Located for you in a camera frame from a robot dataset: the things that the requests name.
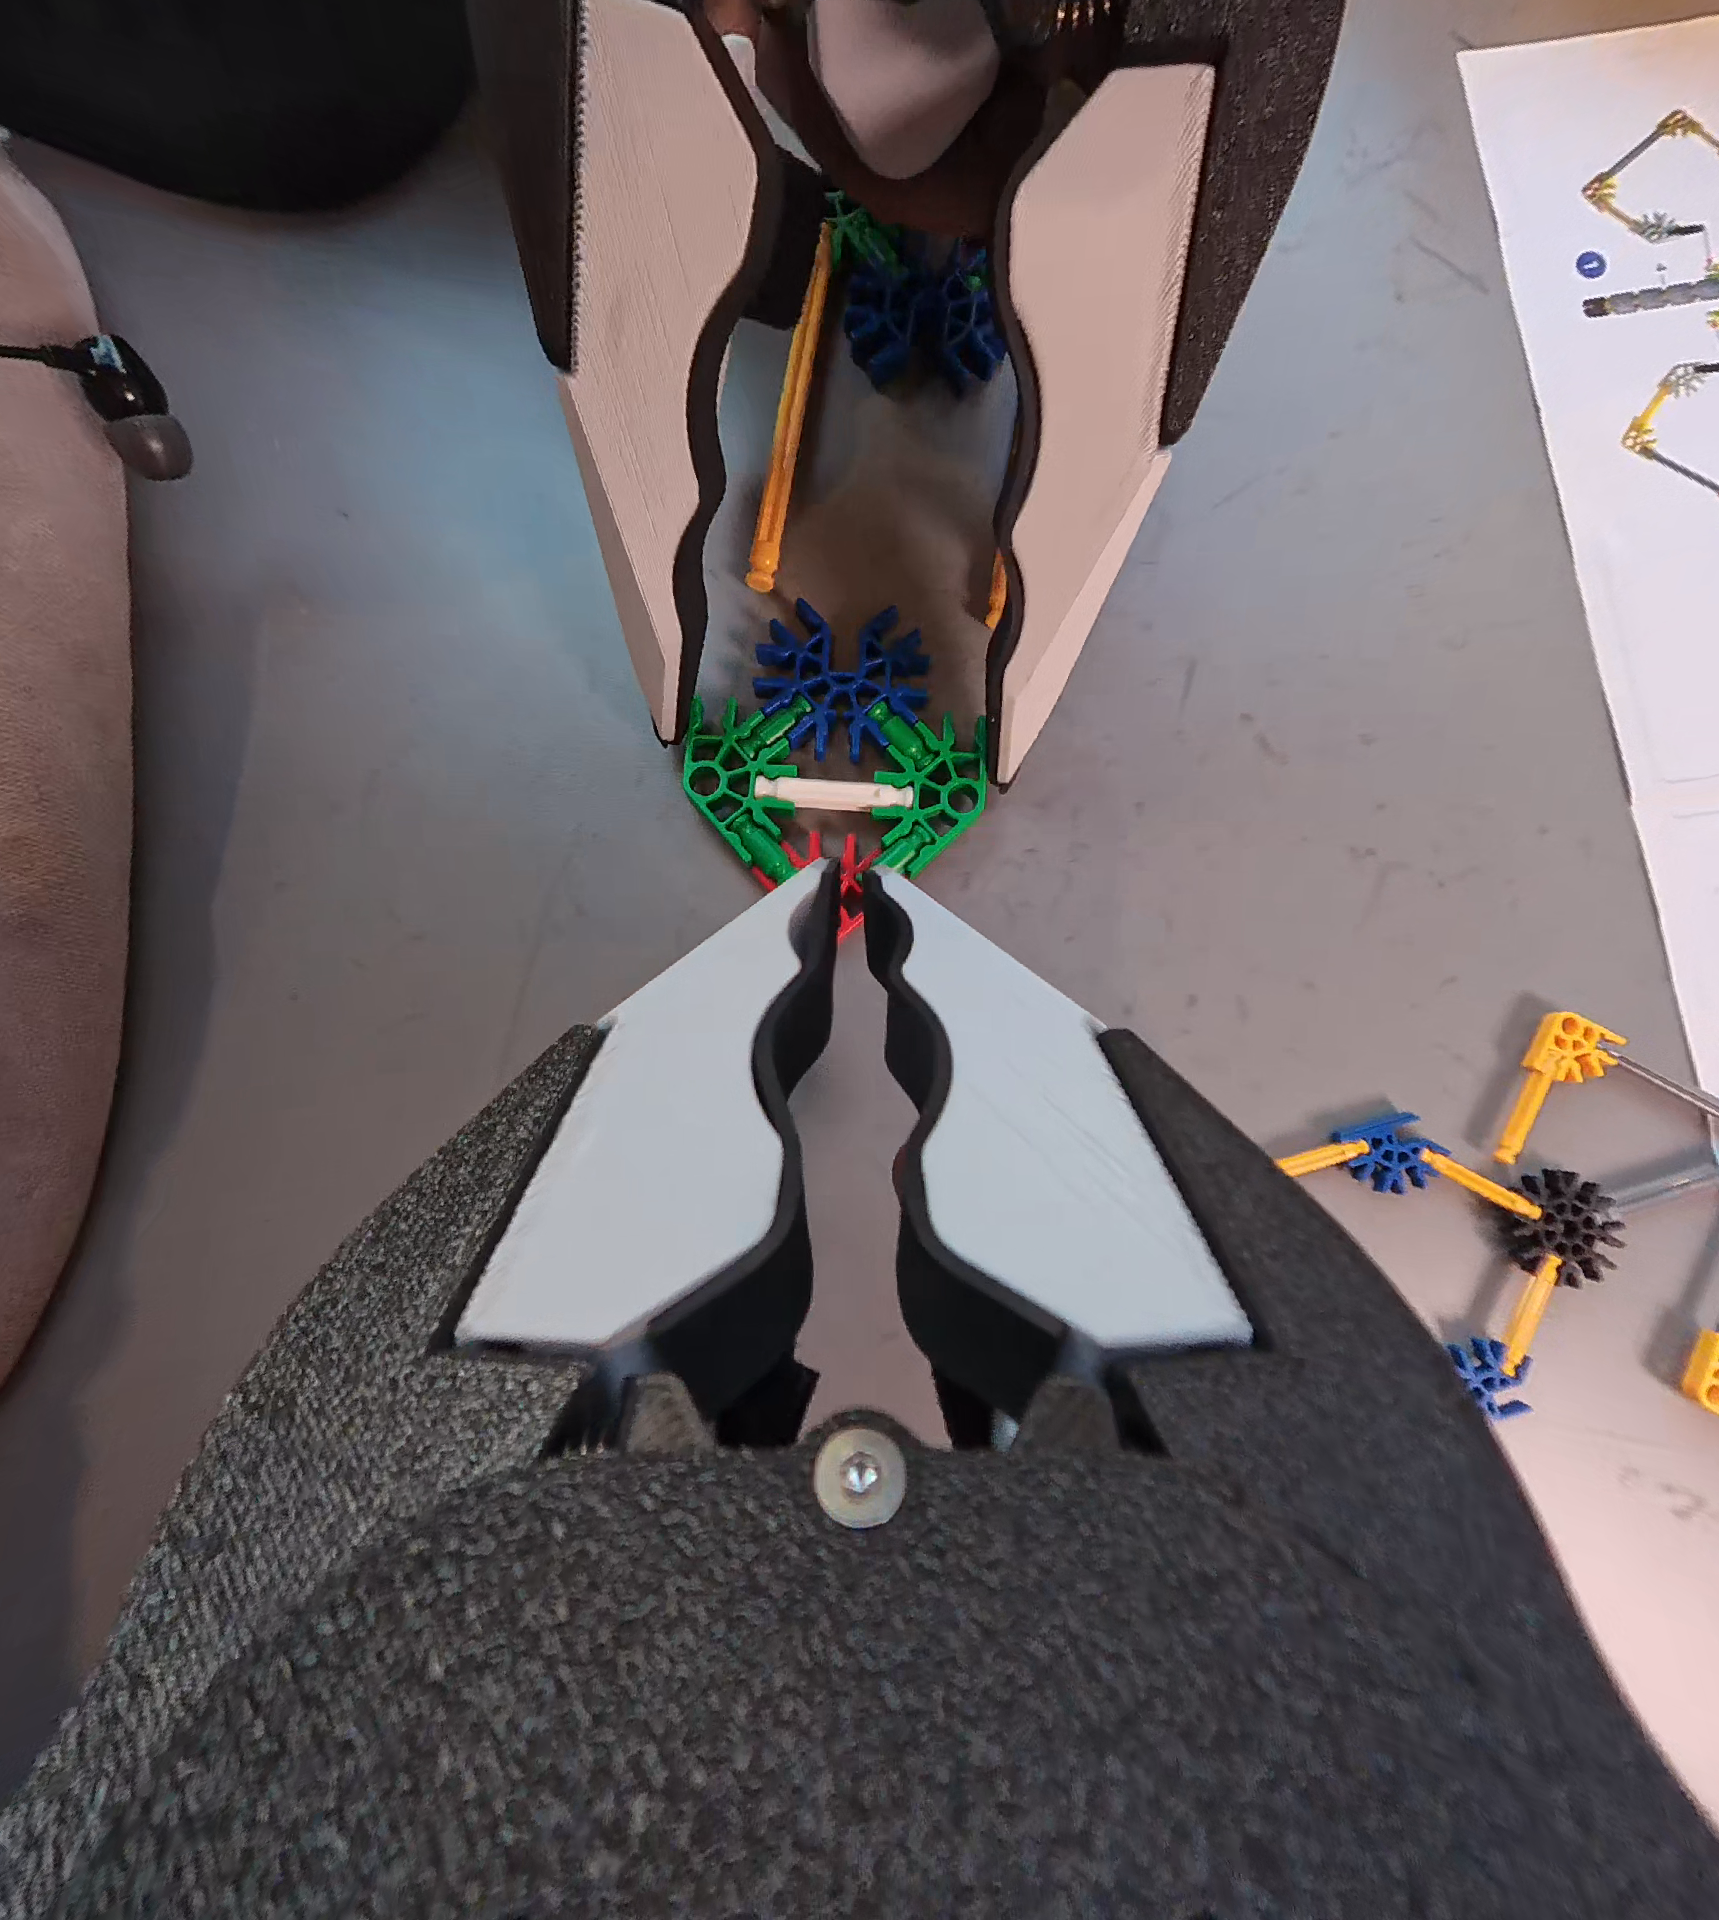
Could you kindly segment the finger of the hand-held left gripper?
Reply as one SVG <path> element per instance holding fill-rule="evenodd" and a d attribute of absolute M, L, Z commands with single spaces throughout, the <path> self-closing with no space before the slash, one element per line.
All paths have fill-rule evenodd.
<path fill-rule="evenodd" d="M 563 407 L 633 667 L 675 744 L 708 629 L 728 339 L 776 247 L 782 163 L 722 38 L 683 4 L 585 4 L 579 105 Z"/>
<path fill-rule="evenodd" d="M 1164 398 L 1212 96 L 1208 61 L 1120 66 L 1090 93 L 1056 85 L 998 208 L 1018 381 L 986 691 L 1000 786 L 1052 716 L 1170 464 Z"/>

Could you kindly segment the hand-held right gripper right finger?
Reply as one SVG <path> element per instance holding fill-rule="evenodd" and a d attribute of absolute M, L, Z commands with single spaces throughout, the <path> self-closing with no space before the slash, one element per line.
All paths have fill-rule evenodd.
<path fill-rule="evenodd" d="M 1248 1345 L 1100 1019 L 898 871 L 872 877 L 866 927 L 920 1109 L 902 1192 L 924 1245 L 1104 1351 Z"/>

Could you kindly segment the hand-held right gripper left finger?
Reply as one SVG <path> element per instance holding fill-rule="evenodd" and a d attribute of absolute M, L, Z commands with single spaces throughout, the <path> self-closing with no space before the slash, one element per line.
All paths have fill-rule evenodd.
<path fill-rule="evenodd" d="M 754 1251 L 798 1139 L 756 1037 L 806 983 L 812 861 L 615 1007 L 461 1311 L 457 1344 L 597 1351 Z"/>

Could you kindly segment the connector assembly with yellow rods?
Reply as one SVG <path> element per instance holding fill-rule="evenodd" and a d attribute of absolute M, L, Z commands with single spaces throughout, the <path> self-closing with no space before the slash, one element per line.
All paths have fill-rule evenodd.
<path fill-rule="evenodd" d="M 756 593 L 776 588 L 830 311 L 852 362 L 878 391 L 936 380 L 966 400 L 1008 364 L 988 243 L 952 240 L 936 251 L 932 237 L 878 220 L 838 190 L 826 193 L 750 539 L 746 585 Z"/>

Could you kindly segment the red corner connector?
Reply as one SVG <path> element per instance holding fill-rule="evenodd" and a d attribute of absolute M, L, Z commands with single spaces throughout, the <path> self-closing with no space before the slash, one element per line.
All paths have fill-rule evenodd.
<path fill-rule="evenodd" d="M 766 891 L 774 891 L 782 881 L 790 879 L 794 871 L 804 871 L 814 861 L 820 861 L 824 853 L 824 835 L 820 829 L 808 833 L 804 850 L 786 840 L 774 840 L 768 848 L 768 853 L 774 858 L 756 858 L 750 861 L 752 877 Z M 840 870 L 840 922 L 838 922 L 838 941 L 844 945 L 846 940 L 856 934 L 866 918 L 864 905 L 864 875 L 872 870 L 878 859 L 878 850 L 862 853 L 858 838 L 850 831 L 842 843 L 838 855 Z"/>

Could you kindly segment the blue snowflake connector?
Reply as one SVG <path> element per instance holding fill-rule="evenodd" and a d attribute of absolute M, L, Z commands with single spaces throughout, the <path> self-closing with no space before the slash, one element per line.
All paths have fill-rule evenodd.
<path fill-rule="evenodd" d="M 756 647 L 762 672 L 754 693 L 766 716 L 788 716 L 788 740 L 794 747 L 810 744 L 824 760 L 832 732 L 844 728 L 852 762 L 860 762 L 868 741 L 884 747 L 884 723 L 872 707 L 886 707 L 904 721 L 916 721 L 928 704 L 924 683 L 930 657 L 920 627 L 900 634 L 894 606 L 876 612 L 858 634 L 858 665 L 834 661 L 836 635 L 824 614 L 804 598 L 794 602 L 796 622 L 770 622 L 770 638 Z"/>

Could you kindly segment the multicolour rod connector toy figure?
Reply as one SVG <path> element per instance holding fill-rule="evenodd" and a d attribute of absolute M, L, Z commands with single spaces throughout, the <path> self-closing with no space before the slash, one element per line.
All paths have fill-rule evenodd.
<path fill-rule="evenodd" d="M 1570 1010 L 1546 1011 L 1522 1057 L 1522 1082 L 1508 1111 L 1494 1158 L 1516 1168 L 1528 1148 L 1546 1098 L 1560 1085 L 1582 1085 L 1624 1071 L 1684 1102 L 1719 1133 L 1719 1094 L 1678 1082 L 1636 1060 L 1626 1037 L 1610 1026 Z M 1719 1192 L 1719 1159 L 1666 1173 L 1624 1192 L 1612 1192 L 1578 1170 L 1544 1166 L 1512 1181 L 1474 1170 L 1446 1145 L 1422 1133 L 1414 1114 L 1374 1115 L 1338 1128 L 1326 1144 L 1280 1158 L 1278 1168 L 1304 1180 L 1342 1168 L 1356 1181 L 1382 1192 L 1422 1192 L 1432 1181 L 1452 1183 L 1496 1207 L 1504 1257 L 1526 1284 L 1506 1330 L 1448 1345 L 1462 1384 L 1494 1422 L 1528 1409 L 1518 1395 L 1546 1307 L 1560 1285 L 1598 1284 L 1614 1268 L 1630 1213 Z M 1688 1402 L 1719 1418 L 1719 1311 L 1696 1332 L 1680 1382 Z"/>

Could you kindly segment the white instruction sheet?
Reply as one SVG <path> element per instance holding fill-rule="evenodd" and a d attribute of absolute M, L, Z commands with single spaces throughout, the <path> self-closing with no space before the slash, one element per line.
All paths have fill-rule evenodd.
<path fill-rule="evenodd" d="M 1719 1096 L 1719 12 L 1460 69 L 1692 1068 Z"/>

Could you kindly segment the person's beige fleece clothing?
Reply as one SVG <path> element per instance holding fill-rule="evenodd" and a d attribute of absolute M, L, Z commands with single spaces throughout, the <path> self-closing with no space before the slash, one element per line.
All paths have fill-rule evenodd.
<path fill-rule="evenodd" d="M 69 376 L 0 358 L 0 1386 L 103 1162 L 133 787 L 127 473 Z"/>

